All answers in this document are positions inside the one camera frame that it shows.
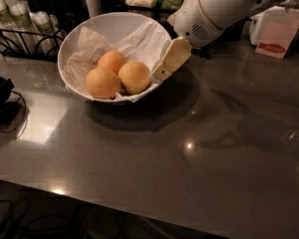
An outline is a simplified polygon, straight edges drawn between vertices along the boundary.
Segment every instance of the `orange fruit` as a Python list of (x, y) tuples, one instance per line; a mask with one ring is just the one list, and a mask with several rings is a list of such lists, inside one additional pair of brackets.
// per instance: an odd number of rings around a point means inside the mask
[(149, 76), (149, 67), (139, 61), (128, 61), (119, 71), (119, 78), (131, 95), (139, 94), (149, 86)]
[(98, 67), (108, 68), (118, 74), (123, 64), (127, 62), (126, 57), (117, 50), (110, 50), (98, 60)]
[(121, 90), (121, 85), (120, 78), (110, 69), (96, 67), (86, 76), (86, 87), (96, 99), (114, 99)]

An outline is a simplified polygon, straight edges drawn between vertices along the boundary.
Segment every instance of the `black wire rack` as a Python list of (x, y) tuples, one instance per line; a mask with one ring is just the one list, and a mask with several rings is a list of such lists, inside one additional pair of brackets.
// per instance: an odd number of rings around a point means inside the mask
[[(53, 34), (0, 29), (0, 54), (8, 57), (56, 62), (66, 33), (69, 33), (76, 25), (74, 18), (74, 15), (67, 14), (59, 30)], [(36, 37), (35, 40), (38, 40), (32, 52), (26, 41), (29, 36)], [(48, 51), (43, 52), (41, 45), (47, 40), (49, 40), (50, 47)]]

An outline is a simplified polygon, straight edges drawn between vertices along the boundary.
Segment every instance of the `bowl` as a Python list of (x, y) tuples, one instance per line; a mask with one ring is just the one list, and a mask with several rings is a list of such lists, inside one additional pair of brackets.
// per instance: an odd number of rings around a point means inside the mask
[[(86, 31), (86, 29), (92, 31), (93, 33), (97, 32), (98, 34), (104, 36), (105, 39), (109, 43), (111, 43), (111, 45), (115, 45), (121, 40), (125, 40), (129, 37), (137, 39), (139, 35), (134, 35), (134, 33), (140, 30), (140, 27), (146, 25), (147, 23), (150, 24), (154, 31), (153, 34), (146, 34), (147, 37), (145, 39), (150, 39), (149, 46), (151, 46), (152, 48), (153, 44), (157, 43), (157, 45), (155, 45), (155, 49), (157, 51), (153, 53), (152, 51), (147, 50), (147, 43), (142, 43), (143, 38), (140, 38), (139, 40), (137, 40), (141, 43), (138, 46), (140, 47), (140, 50), (135, 50), (134, 52), (142, 54), (142, 56), (146, 56), (146, 60), (156, 62), (160, 58), (160, 53), (165, 47), (165, 44), (170, 42), (171, 38), (168, 31), (160, 23), (149, 17), (130, 12), (107, 13), (91, 18), (73, 29), (63, 41), (58, 54), (58, 69), (67, 89), (86, 100), (108, 104), (127, 104), (130, 102), (133, 103), (143, 98), (153, 90), (157, 89), (160, 84), (151, 83), (148, 89), (140, 94), (116, 97), (114, 100), (100, 100), (92, 97), (85, 87), (85, 75), (90, 69), (83, 74), (82, 70), (80, 72), (71, 72), (70, 75), (68, 72), (69, 70), (67, 71), (68, 62), (71, 61), (75, 53), (80, 52), (78, 51), (80, 49), (78, 48), (78, 43), (80, 43), (79, 37), (81, 32)], [(139, 59), (128, 57), (128, 60)], [(153, 64), (147, 65), (149, 66), (150, 70), (153, 69)]]

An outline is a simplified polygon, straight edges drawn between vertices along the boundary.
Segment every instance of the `red label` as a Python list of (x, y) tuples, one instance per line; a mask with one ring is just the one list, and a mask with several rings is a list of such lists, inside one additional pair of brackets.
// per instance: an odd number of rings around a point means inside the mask
[(272, 52), (272, 53), (285, 53), (286, 52), (286, 49), (278, 44), (259, 43), (258, 48), (264, 49), (265, 51)]

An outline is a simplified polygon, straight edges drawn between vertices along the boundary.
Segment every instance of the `table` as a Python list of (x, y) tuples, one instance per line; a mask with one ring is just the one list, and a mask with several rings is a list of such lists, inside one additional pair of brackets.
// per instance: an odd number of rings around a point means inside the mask
[(247, 39), (192, 56), (154, 93), (93, 104), (52, 62), (3, 58), (27, 102), (0, 179), (230, 238), (299, 238), (299, 54)]

